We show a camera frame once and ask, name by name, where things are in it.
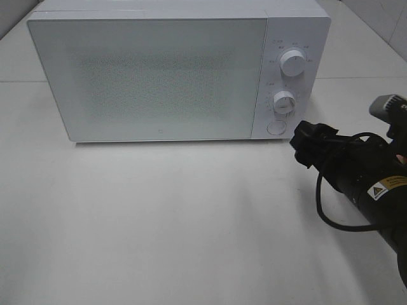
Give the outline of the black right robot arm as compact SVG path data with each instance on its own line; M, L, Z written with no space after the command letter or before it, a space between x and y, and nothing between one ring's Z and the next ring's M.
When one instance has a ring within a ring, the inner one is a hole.
M406 241L406 167L379 135L343 136L328 125L301 121L290 141L296 161L318 171L317 212L329 226L348 232L378 231L395 251ZM322 210L321 184L326 180L344 194L368 221L341 225Z

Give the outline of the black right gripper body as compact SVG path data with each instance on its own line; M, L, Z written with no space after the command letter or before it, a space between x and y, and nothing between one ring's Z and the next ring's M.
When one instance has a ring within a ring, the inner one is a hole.
M338 135L328 125L313 127L313 166L318 170L315 192L322 180L339 193L367 191L382 179L401 175L401 162L381 136L362 132Z

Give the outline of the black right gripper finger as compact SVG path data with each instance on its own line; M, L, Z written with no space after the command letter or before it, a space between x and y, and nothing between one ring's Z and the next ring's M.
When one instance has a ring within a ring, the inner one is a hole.
M321 124L301 121L295 128L294 136L290 140L293 149L311 149L320 146L319 132Z
M307 169L318 168L318 150L313 147L302 147L295 151L294 157L298 163Z

